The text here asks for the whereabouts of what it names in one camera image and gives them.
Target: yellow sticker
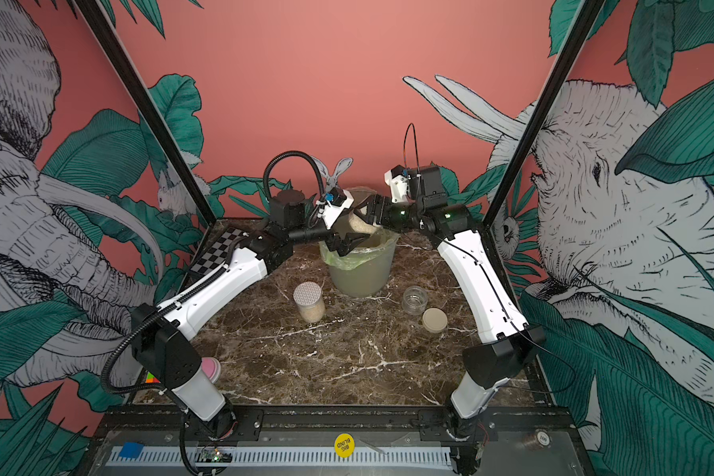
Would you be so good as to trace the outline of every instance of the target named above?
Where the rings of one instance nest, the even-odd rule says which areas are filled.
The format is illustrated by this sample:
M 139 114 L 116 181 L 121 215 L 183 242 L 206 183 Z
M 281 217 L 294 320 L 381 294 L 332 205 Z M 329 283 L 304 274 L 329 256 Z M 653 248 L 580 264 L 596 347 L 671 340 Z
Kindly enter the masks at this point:
M 341 433 L 333 443 L 336 454 L 342 458 L 349 458 L 355 452 L 355 439 L 349 433 Z

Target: checkerboard pattern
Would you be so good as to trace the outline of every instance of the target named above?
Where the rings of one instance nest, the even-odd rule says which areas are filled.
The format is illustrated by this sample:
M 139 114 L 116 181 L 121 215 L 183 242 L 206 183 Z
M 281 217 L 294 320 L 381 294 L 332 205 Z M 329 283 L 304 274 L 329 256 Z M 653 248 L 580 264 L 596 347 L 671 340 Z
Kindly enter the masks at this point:
M 225 233 L 193 263 L 190 267 L 191 272 L 206 276 L 217 266 L 224 263 L 230 243 L 241 235 L 248 236 L 248 233 L 229 227 L 225 230 Z

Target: vertical black pole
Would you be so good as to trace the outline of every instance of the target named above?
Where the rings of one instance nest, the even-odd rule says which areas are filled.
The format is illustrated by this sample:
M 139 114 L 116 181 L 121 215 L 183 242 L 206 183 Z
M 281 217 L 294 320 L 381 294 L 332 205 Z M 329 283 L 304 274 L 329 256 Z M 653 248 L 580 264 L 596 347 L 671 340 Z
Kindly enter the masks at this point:
M 164 154 L 172 163 L 172 166 L 174 166 L 177 175 L 180 176 L 182 184 L 188 189 L 191 198 L 196 202 L 196 209 L 199 214 L 206 224 L 211 227 L 215 222 L 215 216 L 211 211 L 209 202 L 206 201 L 199 186 L 196 185 L 196 182 L 193 180 L 193 174 L 190 168 L 182 161 L 180 149 L 174 142 L 174 138 L 172 138 L 172 134 L 158 109 L 154 106 L 151 96 L 148 94 L 148 90 L 141 82 L 140 76 L 138 76 L 138 72 L 135 71 L 134 66 L 132 66 L 132 63 L 129 61 L 127 53 L 119 43 L 116 33 L 111 29 L 109 22 L 104 16 L 104 13 L 100 10 L 96 0 L 76 0 L 76 2 L 82 16 L 93 31 L 95 38 L 97 38 L 98 43 L 100 43 L 109 61 L 122 79 L 129 95 L 132 96 L 135 105 L 140 109 L 143 119 L 148 127 L 151 128 L 159 146 L 161 146 Z
M 571 30 L 566 35 L 566 41 L 563 43 L 563 48 L 561 48 L 558 58 L 555 60 L 553 70 L 547 78 L 547 83 L 545 83 L 545 87 L 542 90 L 542 95 L 537 100 L 532 117 L 529 118 L 529 122 L 526 124 L 524 135 L 521 136 L 521 140 L 518 142 L 518 146 L 516 146 L 515 152 L 513 153 L 513 158 L 510 164 L 508 164 L 508 168 L 505 169 L 503 181 L 500 182 L 495 197 L 492 199 L 492 203 L 489 204 L 489 209 L 486 210 L 486 215 L 484 216 L 485 229 L 489 229 L 494 223 L 497 212 L 500 207 L 503 206 L 505 198 L 513 186 L 513 182 L 515 182 L 515 177 L 518 176 L 518 171 L 521 170 L 526 157 L 529 156 L 529 152 L 532 150 L 532 144 L 534 144 L 534 139 L 537 138 L 542 124 L 545 122 L 545 119 L 547 119 L 553 102 L 555 102 L 558 97 L 560 88 L 566 81 L 569 71 L 571 71 L 574 60 L 576 60 L 576 57 L 580 54 L 582 45 L 585 43 L 585 39 L 590 33 L 590 29 L 595 23 L 595 19 L 598 17 L 600 9 L 603 6 L 603 1 L 604 0 L 585 0 L 580 6 L 580 10 L 576 13 L 576 19 L 574 20 Z

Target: trash bin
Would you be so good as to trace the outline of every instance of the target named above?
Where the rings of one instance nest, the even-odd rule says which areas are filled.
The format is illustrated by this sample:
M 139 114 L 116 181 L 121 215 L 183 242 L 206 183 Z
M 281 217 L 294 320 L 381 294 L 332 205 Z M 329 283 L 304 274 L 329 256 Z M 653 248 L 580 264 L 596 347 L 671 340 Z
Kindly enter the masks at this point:
M 359 203 L 356 190 L 350 191 L 355 195 L 355 202 Z M 336 220 L 333 226 L 341 236 L 353 232 L 346 216 Z M 328 265 L 330 278 L 339 291 L 354 298 L 364 298 L 380 291 L 389 281 L 391 261 L 399 237 L 397 233 L 380 228 L 344 257 L 335 251 L 328 251 L 325 243 L 320 242 L 320 256 Z

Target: jar lid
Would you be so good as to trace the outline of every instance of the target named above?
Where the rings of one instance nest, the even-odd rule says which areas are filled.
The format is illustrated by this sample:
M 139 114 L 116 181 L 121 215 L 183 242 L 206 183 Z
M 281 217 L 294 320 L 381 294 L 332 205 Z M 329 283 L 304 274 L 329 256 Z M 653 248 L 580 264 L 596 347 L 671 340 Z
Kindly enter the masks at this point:
M 294 302 L 304 307 L 315 305 L 321 296 L 323 296 L 323 289 L 312 281 L 303 282 L 294 290 Z
M 423 313 L 423 327 L 434 334 L 447 328 L 447 314 L 441 309 L 428 308 Z

